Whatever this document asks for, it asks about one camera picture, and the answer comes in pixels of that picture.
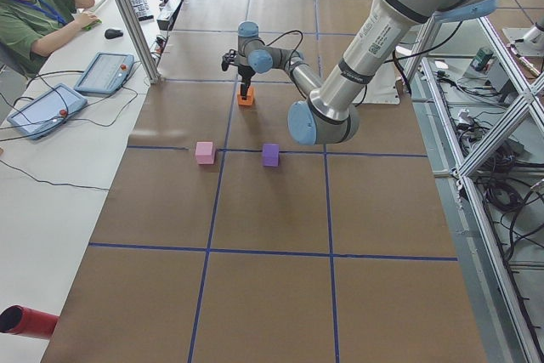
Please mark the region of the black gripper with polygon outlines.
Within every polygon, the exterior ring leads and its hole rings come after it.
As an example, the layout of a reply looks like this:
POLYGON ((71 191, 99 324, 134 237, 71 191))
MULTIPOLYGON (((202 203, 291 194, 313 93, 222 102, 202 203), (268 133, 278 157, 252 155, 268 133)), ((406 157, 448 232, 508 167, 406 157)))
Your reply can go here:
POLYGON ((251 86, 251 79, 255 75, 255 70, 249 65, 238 65, 237 71, 241 76, 239 95, 242 100, 247 100, 248 89, 251 86))

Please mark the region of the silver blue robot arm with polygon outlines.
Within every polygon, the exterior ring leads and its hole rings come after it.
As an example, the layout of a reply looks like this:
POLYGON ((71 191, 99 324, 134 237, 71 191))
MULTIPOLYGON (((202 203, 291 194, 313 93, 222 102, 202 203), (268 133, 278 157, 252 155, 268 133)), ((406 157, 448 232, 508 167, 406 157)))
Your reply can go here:
POLYGON ((497 4, 498 0, 372 0, 365 23, 326 79, 320 79, 298 51, 266 45, 258 25, 244 21, 238 26, 237 47, 224 54, 221 67, 237 67, 242 91, 248 90, 255 74, 283 70, 305 97, 288 111, 292 138, 301 145, 342 143, 359 128, 354 100, 413 26, 431 17, 444 22, 476 19, 492 13, 497 4))

